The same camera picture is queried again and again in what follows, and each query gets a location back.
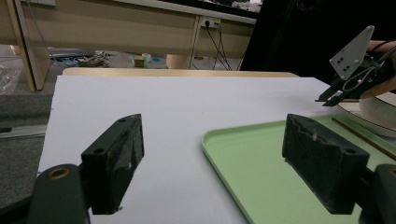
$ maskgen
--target gray floor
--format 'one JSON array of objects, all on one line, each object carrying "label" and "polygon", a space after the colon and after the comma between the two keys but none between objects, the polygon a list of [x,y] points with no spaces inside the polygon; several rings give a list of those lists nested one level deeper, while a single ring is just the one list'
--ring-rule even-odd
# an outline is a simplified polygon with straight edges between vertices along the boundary
[{"label": "gray floor", "polygon": [[[110,67],[134,68],[132,53],[107,51]],[[166,69],[166,57],[152,55],[151,69]],[[228,64],[237,70],[240,60],[229,59]],[[47,124],[51,99],[57,76],[67,66],[51,65],[42,91],[30,92],[21,57],[8,45],[0,45],[0,76],[13,71],[18,80],[15,89],[0,94],[0,128]],[[225,63],[211,57],[194,59],[191,69],[226,70]],[[44,145],[44,137],[0,139],[0,209],[29,197],[34,188],[36,171]]]}]

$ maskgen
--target plastic bag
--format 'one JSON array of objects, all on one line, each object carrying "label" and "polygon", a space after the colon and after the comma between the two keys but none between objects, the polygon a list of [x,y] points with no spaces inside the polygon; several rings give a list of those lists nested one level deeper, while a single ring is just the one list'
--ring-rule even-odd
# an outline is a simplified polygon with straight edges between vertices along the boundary
[{"label": "plastic bag", "polygon": [[20,75],[20,69],[9,69],[0,64],[0,95],[12,94],[17,87]]}]

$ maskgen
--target white table surface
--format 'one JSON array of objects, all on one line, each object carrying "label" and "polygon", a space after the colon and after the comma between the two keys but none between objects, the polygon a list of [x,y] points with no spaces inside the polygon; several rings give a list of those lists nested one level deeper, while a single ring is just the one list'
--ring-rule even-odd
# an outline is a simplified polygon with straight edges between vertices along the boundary
[{"label": "white table surface", "polygon": [[80,164],[114,121],[139,113],[146,154],[123,209],[92,223],[247,223],[205,157],[203,134],[288,113],[332,113],[315,102],[327,88],[310,77],[59,76],[39,171]]}]

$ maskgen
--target green tray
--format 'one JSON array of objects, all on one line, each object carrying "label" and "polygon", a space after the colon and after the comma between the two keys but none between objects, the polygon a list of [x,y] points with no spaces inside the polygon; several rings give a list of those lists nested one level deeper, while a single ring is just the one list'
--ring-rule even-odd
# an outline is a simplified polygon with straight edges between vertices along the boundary
[{"label": "green tray", "polygon": [[[368,167],[395,161],[334,121],[315,117],[326,127],[370,153]],[[348,119],[350,128],[396,154],[396,147]],[[204,153],[250,223],[359,223],[352,215],[331,215],[281,155],[285,120],[212,130],[204,134]]]}]

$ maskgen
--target person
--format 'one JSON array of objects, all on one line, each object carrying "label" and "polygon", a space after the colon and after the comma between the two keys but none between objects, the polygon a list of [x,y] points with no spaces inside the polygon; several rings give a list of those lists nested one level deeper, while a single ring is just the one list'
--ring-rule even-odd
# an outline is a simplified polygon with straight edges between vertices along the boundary
[{"label": "person", "polygon": [[[376,46],[378,46],[379,44],[382,44],[385,41],[382,40],[372,40],[370,41],[369,47],[368,47],[368,51],[372,51]],[[396,42],[395,41],[391,41],[388,42],[384,45],[382,45],[381,47],[377,48],[375,50],[375,52],[379,52],[382,54],[387,53],[388,51],[390,51],[390,49],[392,49],[393,47],[396,46]],[[370,97],[375,97],[377,95],[383,94],[385,92],[388,91],[395,91],[396,90],[396,53],[393,53],[392,55],[390,55],[390,59],[393,63],[393,68],[394,68],[394,72],[395,72],[395,76],[393,76],[391,79],[378,84],[376,86],[373,86],[371,89],[365,91],[362,95],[361,95],[361,99],[366,99],[366,98],[370,98]]]}]

